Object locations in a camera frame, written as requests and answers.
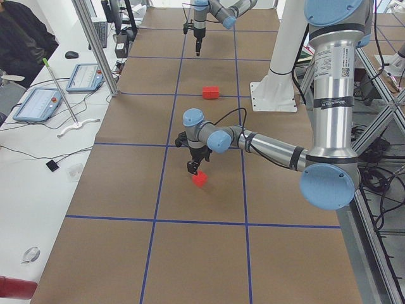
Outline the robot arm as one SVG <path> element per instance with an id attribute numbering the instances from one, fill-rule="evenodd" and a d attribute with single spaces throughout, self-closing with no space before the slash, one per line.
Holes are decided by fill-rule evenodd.
<path id="1" fill-rule="evenodd" d="M 354 54 L 370 40 L 372 1 L 287 1 L 268 74 L 251 84 L 255 111 L 295 111 L 292 74 L 304 41 L 314 49 L 307 110 L 313 146 L 304 149 L 236 125 L 219 127 L 197 108 L 183 115 L 185 130 L 175 140 L 189 148 L 187 170 L 197 174 L 212 152 L 238 147 L 283 168 L 301 172 L 300 189 L 312 205 L 337 210 L 359 186 L 357 154 L 351 147 Z"/>
<path id="2" fill-rule="evenodd" d="M 247 11 L 255 7 L 257 1 L 255 0 L 241 0 L 237 1 L 229 7 L 225 7 L 219 1 L 192 1 L 189 6 L 193 11 L 193 19 L 188 20 L 185 15 L 185 23 L 183 25 L 183 32 L 187 34 L 189 30 L 193 31 L 196 38 L 196 56 L 200 56 L 203 39 L 206 36 L 206 22 L 207 17 L 211 14 L 216 23 L 222 24 L 226 29 L 231 29 L 236 20 Z"/>

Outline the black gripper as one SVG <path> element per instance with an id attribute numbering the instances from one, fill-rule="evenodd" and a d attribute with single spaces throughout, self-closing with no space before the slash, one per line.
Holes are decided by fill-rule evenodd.
<path id="1" fill-rule="evenodd" d="M 175 139 L 175 146 L 178 148 L 185 146 L 189 149 L 192 159 L 187 162 L 187 171 L 190 174 L 198 176 L 201 172 L 199 169 L 199 165 L 201 164 L 201 162 L 203 160 L 205 160 L 206 162 L 210 161 L 209 157 L 211 155 L 211 150 L 205 145 L 200 148 L 193 148 L 189 144 L 185 131 L 178 134 L 178 137 Z"/>
<path id="2" fill-rule="evenodd" d="M 183 24 L 183 33 L 187 34 L 188 31 L 192 30 L 194 37 L 196 38 L 196 56 L 200 57 L 200 52 L 203 45 L 203 38 L 206 36 L 206 22 L 199 22 L 190 20 Z"/>

